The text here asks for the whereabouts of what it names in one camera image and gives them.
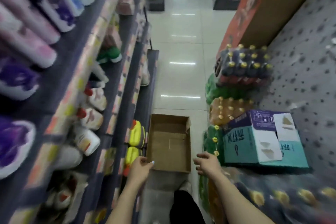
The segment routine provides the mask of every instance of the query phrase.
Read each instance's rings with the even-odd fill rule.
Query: empty cardboard box
[[[152,114],[147,158],[154,170],[190,173],[190,118]]]

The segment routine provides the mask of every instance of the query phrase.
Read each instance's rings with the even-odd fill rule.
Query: shoe
[[[189,181],[184,181],[181,186],[178,188],[178,190],[184,190],[188,192],[189,194],[193,194],[193,187]]]

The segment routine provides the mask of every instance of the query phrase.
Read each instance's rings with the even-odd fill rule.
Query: teal cardboard box
[[[222,128],[225,163],[309,167],[290,113],[250,110]]]

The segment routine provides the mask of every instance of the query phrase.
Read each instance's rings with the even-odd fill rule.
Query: tiled floor
[[[154,113],[190,116],[191,156],[202,150],[207,128],[205,82],[234,11],[213,11],[211,0],[165,0],[164,13],[149,13],[153,48],[160,51]],[[151,171],[141,206],[140,224],[169,224],[173,192],[185,179],[199,202],[194,164],[189,176]],[[210,217],[201,209],[205,222]]]

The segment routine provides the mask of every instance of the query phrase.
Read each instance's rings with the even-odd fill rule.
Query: pink bottle
[[[0,0],[0,2],[47,44],[54,44],[60,39],[60,34],[28,0]]]
[[[56,52],[0,3],[0,39],[42,68],[51,66]]]

